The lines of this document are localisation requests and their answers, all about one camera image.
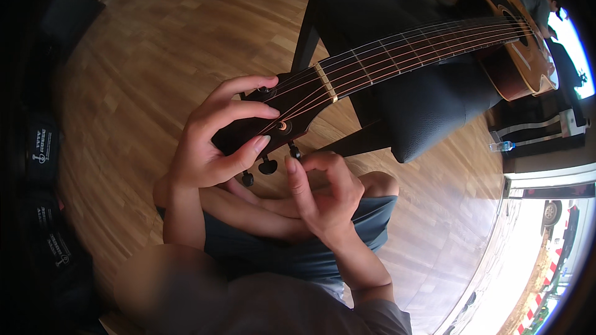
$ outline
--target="tuning peg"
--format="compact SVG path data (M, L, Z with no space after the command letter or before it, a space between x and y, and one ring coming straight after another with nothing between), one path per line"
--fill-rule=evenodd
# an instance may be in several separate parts
M267 156L263 157L263 163L259 165L259 171L263 175L271 175L277 170L277 160L269 160Z
M296 145L294 145L294 141L290 141L288 143L288 146L290 147L290 155L300 160L300 149L298 149Z
M242 173L242 183L244 186L249 187L255 183L255 177L249 173L249 171L244 171Z

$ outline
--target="chair leg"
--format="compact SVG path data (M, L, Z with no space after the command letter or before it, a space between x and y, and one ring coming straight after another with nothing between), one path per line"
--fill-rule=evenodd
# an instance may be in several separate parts
M360 131L337 140L317 150L317 152L332 151L342 157L368 153L391 146L389 127L382 121L370 123Z
M317 43L319 42L319 34L317 33L317 29L315 29L316 12L317 0L308 0L304 19L302 19L302 26L300 27L298 43L294 52L291 72L298 72L308 68L312 55L315 53L315 48L317 48Z

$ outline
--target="guitar headstock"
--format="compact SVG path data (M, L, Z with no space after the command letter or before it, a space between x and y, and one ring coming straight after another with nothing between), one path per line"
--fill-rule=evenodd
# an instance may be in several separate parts
M307 69L279 75L280 82L270 90L255 90L245 101L264 102L281 113L278 119L239 119L220 129L213 144L225 155L238 150L257 135L269 135L271 141L259 154L263 158L278 147L306 134L315 117L332 104L316 72Z

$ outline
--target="acoustic guitar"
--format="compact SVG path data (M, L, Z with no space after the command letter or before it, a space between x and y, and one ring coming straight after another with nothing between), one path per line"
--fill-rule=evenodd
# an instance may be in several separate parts
M270 120L248 118L219 130L213 143L226 155L257 135L271 141L266 155L306 134L324 108L389 78L463 53L475 52L496 90L511 101L557 88L554 62L540 30L519 0L458 0L465 19L421 25L328 57L245 100L281 113Z

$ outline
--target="guitar neck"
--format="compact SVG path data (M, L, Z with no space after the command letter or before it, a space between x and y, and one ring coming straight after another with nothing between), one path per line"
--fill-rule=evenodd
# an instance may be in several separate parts
M328 57L311 67L335 102L389 78L463 53L518 40L531 30L490 17L427 25Z

